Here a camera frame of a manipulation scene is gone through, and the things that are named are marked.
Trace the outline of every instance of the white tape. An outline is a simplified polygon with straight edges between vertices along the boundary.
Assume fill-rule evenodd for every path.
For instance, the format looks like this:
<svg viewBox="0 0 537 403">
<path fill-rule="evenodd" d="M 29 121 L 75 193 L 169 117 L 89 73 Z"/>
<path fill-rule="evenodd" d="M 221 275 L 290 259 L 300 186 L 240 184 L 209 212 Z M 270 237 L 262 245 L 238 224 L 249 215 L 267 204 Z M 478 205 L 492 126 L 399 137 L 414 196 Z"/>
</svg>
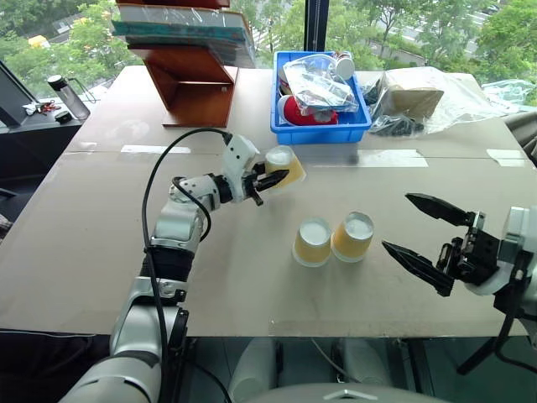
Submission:
<svg viewBox="0 0 537 403">
<path fill-rule="evenodd" d="M 162 154 L 167 147 L 163 145 L 132 145 L 126 144 L 121 148 L 122 153 L 132 154 Z M 170 154 L 190 154 L 188 147 L 174 147 L 169 151 Z"/>
<path fill-rule="evenodd" d="M 427 168 L 427 160 L 417 149 L 360 149 L 356 164 L 315 165 L 315 167 Z"/>
<path fill-rule="evenodd" d="M 518 149 L 487 149 L 487 154 L 500 166 L 521 167 L 526 166 L 526 154 Z"/>
</svg>

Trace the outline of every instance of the paper cup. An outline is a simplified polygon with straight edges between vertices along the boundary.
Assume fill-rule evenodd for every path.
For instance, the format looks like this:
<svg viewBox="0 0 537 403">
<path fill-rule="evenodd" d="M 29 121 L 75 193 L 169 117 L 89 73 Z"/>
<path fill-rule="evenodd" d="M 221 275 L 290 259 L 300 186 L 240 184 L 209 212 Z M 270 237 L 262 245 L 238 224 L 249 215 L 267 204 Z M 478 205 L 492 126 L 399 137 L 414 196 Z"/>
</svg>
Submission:
<svg viewBox="0 0 537 403">
<path fill-rule="evenodd" d="M 267 174 L 275 170 L 289 170 L 289 174 L 272 189 L 285 187 L 296 181 L 303 181 L 305 171 L 295 152 L 287 145 L 274 147 L 265 155 L 265 172 Z"/>
<path fill-rule="evenodd" d="M 334 255 L 343 262 L 363 259 L 373 238 L 373 221 L 361 212 L 350 212 L 331 236 Z"/>
<path fill-rule="evenodd" d="M 322 218 L 308 218 L 300 224 L 293 245 L 295 260 L 306 267 L 322 266 L 330 258 L 330 227 Z"/>
</svg>

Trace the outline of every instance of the brown box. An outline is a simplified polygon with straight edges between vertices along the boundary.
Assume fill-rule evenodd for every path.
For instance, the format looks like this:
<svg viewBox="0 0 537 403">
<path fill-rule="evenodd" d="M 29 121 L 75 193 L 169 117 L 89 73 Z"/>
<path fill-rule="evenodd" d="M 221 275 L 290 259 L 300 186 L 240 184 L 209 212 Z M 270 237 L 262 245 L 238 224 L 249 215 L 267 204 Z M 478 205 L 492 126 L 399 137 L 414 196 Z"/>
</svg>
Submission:
<svg viewBox="0 0 537 403">
<path fill-rule="evenodd" d="M 429 118 L 444 95 L 439 84 L 411 68 L 385 71 L 379 91 L 382 114 Z"/>
</svg>

